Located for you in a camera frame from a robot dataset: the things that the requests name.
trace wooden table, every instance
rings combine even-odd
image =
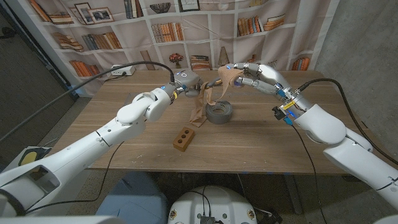
[[[198,71],[204,81],[217,76],[217,71]],[[323,77],[319,72],[281,72],[293,86]],[[55,153],[113,119],[129,93],[151,91],[169,81],[166,71],[137,71],[131,77],[105,83],[79,117],[55,145]],[[214,88],[213,98],[221,95]],[[312,103],[336,116],[356,131],[341,96],[326,82],[314,83],[303,94]],[[297,133],[274,117],[271,109],[281,102],[251,87],[229,88],[223,97],[233,106],[230,122],[222,125],[206,121],[202,127],[192,126],[193,100],[181,94],[155,123],[147,122],[143,134],[127,140],[115,154],[110,169],[174,172],[240,172],[266,174],[313,174],[311,163]],[[186,126],[195,137],[185,152],[173,148],[172,141]],[[381,146],[368,128],[365,132]],[[345,174],[322,153],[326,145],[316,144],[299,130],[319,174]],[[99,158],[92,169],[105,169],[114,148]]]

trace potted plant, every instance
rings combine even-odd
[[[178,53],[174,53],[169,57],[170,62],[175,63],[175,68],[181,68],[179,62],[182,61],[182,59],[184,59],[184,57]]]

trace bowl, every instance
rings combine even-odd
[[[159,4],[151,4],[149,7],[155,11],[157,14],[166,13],[169,11],[170,6],[172,4],[169,2],[159,3]]]

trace picture frame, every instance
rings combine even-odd
[[[199,0],[178,0],[180,12],[199,11]]]
[[[88,12],[88,10],[91,9],[88,2],[75,4],[75,7],[78,10],[79,14],[81,15],[81,18],[83,18],[84,22],[87,25],[95,23],[93,18],[90,16],[90,13]]]
[[[89,9],[88,12],[90,13],[90,16],[95,24],[114,21],[111,11],[108,7]]]
[[[73,13],[73,15],[79,20],[81,24],[86,24],[85,20],[82,18],[80,15],[80,12],[77,8],[75,7],[70,7],[69,10]]]

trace table leg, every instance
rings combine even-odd
[[[303,207],[301,206],[301,201],[299,197],[299,192],[297,190],[296,181],[293,175],[284,175],[287,190],[289,191],[290,200],[292,201],[294,213],[302,214]]]

